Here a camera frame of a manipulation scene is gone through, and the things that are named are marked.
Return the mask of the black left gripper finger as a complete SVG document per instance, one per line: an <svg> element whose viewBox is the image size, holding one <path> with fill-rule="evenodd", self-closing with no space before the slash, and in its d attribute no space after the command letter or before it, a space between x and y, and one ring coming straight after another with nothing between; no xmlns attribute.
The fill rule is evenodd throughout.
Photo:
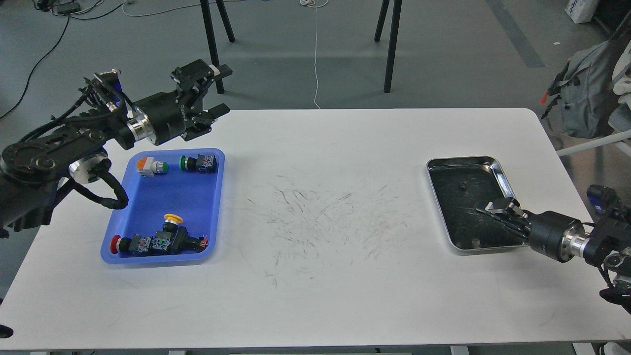
<svg viewBox="0 0 631 355"><path fill-rule="evenodd" d="M203 59L196 59L183 67L177 67L171 72L171 79L176 84L179 94L205 94L210 86L218 79L232 75L233 70L228 65L208 65Z"/></svg>
<svg viewBox="0 0 631 355"><path fill-rule="evenodd" d="M208 110L201 110L192 119L193 131L211 131L212 125L222 116L228 114L230 108L226 104L219 104Z"/></svg>

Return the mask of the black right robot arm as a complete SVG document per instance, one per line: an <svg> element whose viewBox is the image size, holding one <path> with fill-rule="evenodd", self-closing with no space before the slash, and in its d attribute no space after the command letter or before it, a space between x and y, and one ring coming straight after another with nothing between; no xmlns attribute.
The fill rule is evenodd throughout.
<svg viewBox="0 0 631 355"><path fill-rule="evenodd" d="M585 229L587 223L558 212L535 214L521 209L512 197L479 204L476 211L542 255L561 263L580 257L596 267L607 285L599 292L602 299L630 312L630 207L606 186L592 184L586 195L599 215L590 231Z"/></svg>

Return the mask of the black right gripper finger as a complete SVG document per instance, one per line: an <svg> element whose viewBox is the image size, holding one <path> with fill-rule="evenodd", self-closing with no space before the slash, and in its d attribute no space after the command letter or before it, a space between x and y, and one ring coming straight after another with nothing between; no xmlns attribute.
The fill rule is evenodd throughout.
<svg viewBox="0 0 631 355"><path fill-rule="evenodd" d="M500 219L526 220L528 213L521 209L518 200L512 197L495 199L487 204L485 213Z"/></svg>
<svg viewBox="0 0 631 355"><path fill-rule="evenodd" d="M508 231L521 242L528 242L530 226L527 218L522 215L504 211L493 213L482 208L476 208L476 211L494 220L502 226L503 230Z"/></svg>

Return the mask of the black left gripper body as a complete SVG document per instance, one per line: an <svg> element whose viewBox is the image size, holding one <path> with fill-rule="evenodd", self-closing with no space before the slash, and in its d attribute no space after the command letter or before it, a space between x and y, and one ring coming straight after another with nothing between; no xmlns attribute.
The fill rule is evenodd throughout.
<svg viewBox="0 0 631 355"><path fill-rule="evenodd" d="M176 137L190 141L209 133L192 130L192 119L203 110L206 94L179 94L174 90L136 101L133 117L129 119L129 130L135 141L148 139L160 145Z"/></svg>

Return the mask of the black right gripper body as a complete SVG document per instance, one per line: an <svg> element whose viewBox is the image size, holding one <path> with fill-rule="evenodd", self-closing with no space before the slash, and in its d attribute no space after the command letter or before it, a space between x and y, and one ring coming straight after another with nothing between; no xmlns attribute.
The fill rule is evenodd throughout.
<svg viewBox="0 0 631 355"><path fill-rule="evenodd" d="M572 251L572 243L585 236L585 228L580 220L558 212L546 211L540 214L524 212L514 216L516 234L530 249L561 263L568 262L577 252Z"/></svg>

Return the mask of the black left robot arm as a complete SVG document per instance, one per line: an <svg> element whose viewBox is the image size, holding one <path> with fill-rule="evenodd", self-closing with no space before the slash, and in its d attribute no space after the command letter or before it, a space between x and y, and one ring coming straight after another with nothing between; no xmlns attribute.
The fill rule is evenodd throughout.
<svg viewBox="0 0 631 355"><path fill-rule="evenodd" d="M2 238L9 228L18 232L49 225L55 207L72 191L108 209L127 207L128 195L109 171L106 142L115 140L130 150L142 140L159 146L209 133L229 108L219 104L204 110L203 99L232 72L228 65L198 59L171 73L175 90L135 102L122 91L117 70L85 78L70 109L2 151Z"/></svg>

